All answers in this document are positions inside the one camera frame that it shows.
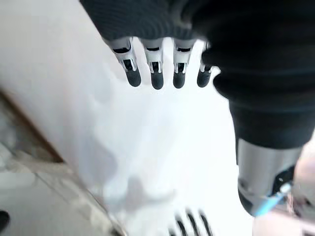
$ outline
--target black fingertip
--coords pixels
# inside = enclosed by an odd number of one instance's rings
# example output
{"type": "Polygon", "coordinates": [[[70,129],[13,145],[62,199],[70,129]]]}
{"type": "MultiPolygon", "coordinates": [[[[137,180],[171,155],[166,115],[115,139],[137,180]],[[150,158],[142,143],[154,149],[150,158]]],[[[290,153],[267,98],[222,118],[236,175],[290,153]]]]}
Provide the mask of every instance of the black fingertip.
{"type": "Polygon", "coordinates": [[[206,87],[210,81],[210,75],[211,73],[209,73],[208,71],[204,71],[204,72],[199,71],[198,77],[197,77],[198,86],[201,88],[206,87]]]}
{"type": "Polygon", "coordinates": [[[141,84],[141,76],[139,73],[139,69],[136,71],[129,70],[126,72],[128,82],[133,87],[138,87],[141,84]]]}
{"type": "Polygon", "coordinates": [[[10,223],[10,215],[4,210],[0,210],[0,233],[8,226],[10,223]]]}
{"type": "Polygon", "coordinates": [[[177,223],[179,229],[181,230],[182,235],[188,236],[182,220],[180,218],[177,218],[176,223],[177,223]]]}
{"type": "Polygon", "coordinates": [[[175,88],[180,89],[185,84],[185,74],[182,72],[174,73],[173,85],[175,88]]]}
{"type": "Polygon", "coordinates": [[[151,74],[151,82],[152,82],[152,86],[156,90],[161,89],[163,87],[163,84],[164,84],[163,73],[155,72],[155,73],[151,74]]]}

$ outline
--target black rubber fingertip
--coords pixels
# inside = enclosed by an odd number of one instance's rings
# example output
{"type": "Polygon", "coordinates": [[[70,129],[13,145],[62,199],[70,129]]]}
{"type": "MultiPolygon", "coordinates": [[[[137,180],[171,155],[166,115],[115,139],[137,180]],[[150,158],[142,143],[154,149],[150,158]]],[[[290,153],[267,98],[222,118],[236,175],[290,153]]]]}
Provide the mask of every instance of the black rubber fingertip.
{"type": "Polygon", "coordinates": [[[133,87],[138,87],[141,84],[141,76],[139,73],[139,69],[136,71],[130,70],[126,72],[128,82],[133,87]]]}
{"type": "Polygon", "coordinates": [[[10,215],[8,212],[0,210],[0,233],[8,226],[10,215]]]}
{"type": "Polygon", "coordinates": [[[185,74],[182,72],[174,73],[173,85],[175,88],[180,89],[185,84],[185,74]]]}
{"type": "Polygon", "coordinates": [[[161,89],[163,87],[163,84],[164,84],[163,73],[155,72],[155,73],[151,74],[151,82],[152,82],[152,86],[156,90],[161,89]]]}
{"type": "Polygon", "coordinates": [[[198,77],[197,77],[198,86],[201,88],[206,87],[210,81],[210,75],[211,73],[207,71],[204,71],[204,72],[199,71],[198,77]]]}

